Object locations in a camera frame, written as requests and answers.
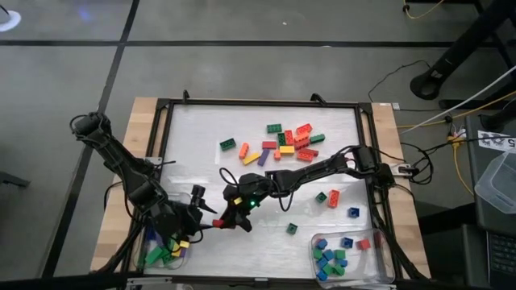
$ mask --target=yellow lego brick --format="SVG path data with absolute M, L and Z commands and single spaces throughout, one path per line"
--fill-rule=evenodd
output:
M 248 165 L 249 163 L 251 163 L 254 160 L 257 160 L 258 158 L 260 158 L 260 153 L 252 153 L 250 156 L 242 160 L 243 165 Z
M 293 146 L 280 146 L 280 154 L 292 155 L 295 152 Z
M 181 241 L 179 243 L 179 247 L 185 247 L 185 248 L 190 247 L 190 243 L 186 242 L 186 241 Z

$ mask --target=toy block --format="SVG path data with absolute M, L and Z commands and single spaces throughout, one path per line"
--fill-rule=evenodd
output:
M 325 238 L 321 238 L 320 240 L 317 241 L 315 246 L 321 250 L 324 250 L 324 248 L 326 247 L 327 244 L 328 244 L 327 240 Z
M 333 272 L 333 267 L 330 264 L 326 264 L 326 266 L 322 267 L 322 271 L 326 273 L 326 275 L 330 275 Z
M 293 223 L 289 223 L 289 226 L 287 226 L 287 233 L 289 234 L 296 234 L 297 230 L 298 226 L 294 225 Z
M 340 241 L 340 246 L 346 249 L 351 249 L 353 248 L 353 240 L 350 238 L 343 238 Z
M 338 190 L 334 190 L 334 189 L 330 190 L 330 199 L 328 200 L 328 206 L 331 207 L 332 209 L 339 206 L 339 194 L 340 194 L 340 191 L 338 191 Z
M 280 159 L 281 159 L 280 149 L 276 149 L 276 150 L 274 151 L 274 159 L 275 159 L 275 160 L 280 160 Z
M 313 159 L 314 159 L 313 155 L 298 152 L 298 160 L 306 161 L 306 162 L 310 163 L 310 162 L 312 162 Z
M 326 273 L 321 270 L 319 273 L 317 273 L 317 279 L 319 279 L 319 281 L 326 281 L 328 280 L 328 275 L 326 275 Z
M 319 151 L 317 150 L 312 150 L 312 149 L 308 149 L 308 148 L 302 148 L 300 150 L 300 152 L 303 152 L 303 153 L 307 153 L 307 154 L 311 154 L 313 155 L 314 157 L 317 157 L 319 155 Z
M 267 125 L 267 133 L 278 133 L 281 132 L 281 124 Z
M 293 146 L 280 146 L 280 154 L 292 155 L 295 152 Z
M 242 143 L 242 147 L 240 148 L 239 158 L 244 159 L 245 156 L 248 154 L 249 151 L 249 144 L 248 143 Z
M 312 126 L 308 123 L 303 126 L 300 126 L 296 129 L 296 133 L 303 134 L 303 133 L 310 133 L 312 131 Z
M 333 255 L 336 259 L 346 259 L 346 251 L 345 250 L 335 250 L 333 251 Z
M 302 141 L 304 139 L 308 139 L 308 137 L 310 137 L 310 134 L 303 133 L 303 134 L 300 134 L 300 135 L 297 135 L 296 137 L 294 137 L 293 141 L 296 143 L 296 142 Z
M 312 137 L 310 137 L 310 144 L 322 142 L 322 141 L 324 141 L 325 138 L 326 137 L 324 136 L 324 134 L 312 136 Z
M 251 163 L 254 160 L 257 160 L 258 158 L 260 158 L 260 153 L 252 153 L 251 155 L 242 160 L 243 165 L 248 165 L 249 163 Z
M 265 164 L 265 160 L 267 160 L 267 156 L 268 156 L 268 153 L 270 152 L 269 149 L 264 149 L 262 152 L 261 152 L 261 156 L 260 158 L 258 159 L 258 165 L 260 166 L 264 166 Z
M 312 252 L 314 253 L 314 259 L 321 259 L 323 257 L 323 251 L 317 247 L 315 247 Z
M 233 138 L 231 139 L 228 139 L 226 141 L 222 141 L 220 143 L 220 148 L 223 150 L 223 151 L 226 151 L 226 150 L 229 150 L 229 149 L 232 149 L 233 147 L 236 147 L 236 143 L 235 143 L 235 140 Z
M 369 243 L 368 239 L 363 239 L 361 241 L 356 242 L 356 247 L 363 250 L 367 250 L 371 247 L 371 243 Z
M 357 209 L 357 208 L 349 208 L 347 210 L 347 215 L 350 217 L 350 218 L 357 218 L 360 216 L 360 209 Z
M 318 203 L 323 203 L 323 201 L 325 201 L 328 197 L 326 196 L 326 194 L 324 193 L 319 193 L 316 197 L 315 197 L 315 200 L 318 202 Z
M 287 146 L 293 145 L 293 134 L 292 130 L 285 130 L 285 141 Z
M 334 272 L 335 274 L 337 274 L 338 276 L 344 276 L 344 272 L 345 272 L 345 271 L 346 271 L 346 270 L 345 270 L 342 266 L 340 266 L 339 264 L 336 264 L 336 265 L 333 267 L 333 272 Z
M 322 256 L 324 259 L 327 259 L 328 261 L 333 259 L 333 251 L 332 250 L 326 250 L 322 253 Z
M 276 141 L 264 141 L 261 143 L 261 148 L 262 149 L 276 149 L 277 148 Z
M 279 146 L 286 146 L 287 140 L 285 138 L 285 133 L 278 133 L 277 134 L 277 144 Z
M 345 260 L 345 259 L 337 259 L 335 261 L 335 265 L 340 265 L 341 267 L 347 267 L 347 260 Z

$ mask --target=blue lego brick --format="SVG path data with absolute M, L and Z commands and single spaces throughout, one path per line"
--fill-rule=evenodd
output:
M 324 248 L 326 247 L 326 245 L 328 244 L 328 242 L 326 241 L 325 238 L 321 238 L 317 244 L 315 244 L 315 246 L 321 250 L 324 250 Z
M 360 216 L 360 209 L 357 208 L 349 208 L 347 210 L 347 215 L 349 215 L 350 218 L 357 218 Z
M 333 251 L 332 250 L 326 250 L 326 251 L 324 251 L 324 253 L 322 253 L 322 256 L 329 261 L 329 260 L 333 259 L 333 257 L 334 257 Z
M 264 149 L 262 152 L 261 152 L 261 156 L 260 158 L 258 159 L 258 165 L 260 166 L 264 166 L 265 164 L 265 160 L 267 160 L 267 156 L 268 156 L 268 153 L 270 152 L 269 149 Z
M 319 281 L 326 281 L 328 279 L 328 275 L 326 275 L 326 273 L 321 270 L 319 273 L 317 273 L 317 279 L 319 279 Z
M 343 238 L 340 241 L 340 246 L 346 249 L 351 249 L 353 248 L 353 240 L 351 238 Z

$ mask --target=plastic container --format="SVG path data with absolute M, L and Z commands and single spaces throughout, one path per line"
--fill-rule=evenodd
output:
M 342 276 L 336 274 L 329 275 L 326 281 L 317 278 L 320 271 L 317 260 L 313 257 L 313 249 L 320 238 L 325 238 L 328 242 L 324 250 L 345 250 L 347 266 Z M 353 240 L 353 248 L 345 249 L 341 247 L 343 238 Z M 367 250 L 360 250 L 356 242 L 368 239 L 371 245 Z M 316 234 L 310 241 L 310 260 L 314 270 L 314 278 L 322 288 L 351 287 L 368 285 L 368 287 L 381 284 L 391 284 L 394 281 L 393 259 L 390 248 L 385 241 L 384 234 L 377 229 L 357 230 L 350 232 L 340 232 L 331 234 Z
M 475 185 L 479 197 L 503 213 L 516 213 L 516 150 L 491 160 Z

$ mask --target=orange lego brick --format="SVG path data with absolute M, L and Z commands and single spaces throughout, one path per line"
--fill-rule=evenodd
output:
M 293 145 L 293 134 L 292 130 L 285 130 L 285 141 L 288 146 Z
M 339 205 L 339 195 L 340 191 L 338 190 L 330 190 L 330 198 L 328 199 L 328 206 L 332 209 L 336 208 Z
M 242 143 L 242 147 L 240 148 L 239 158 L 244 159 L 245 156 L 248 154 L 248 151 L 249 151 L 249 144 L 247 144 L 245 142 Z

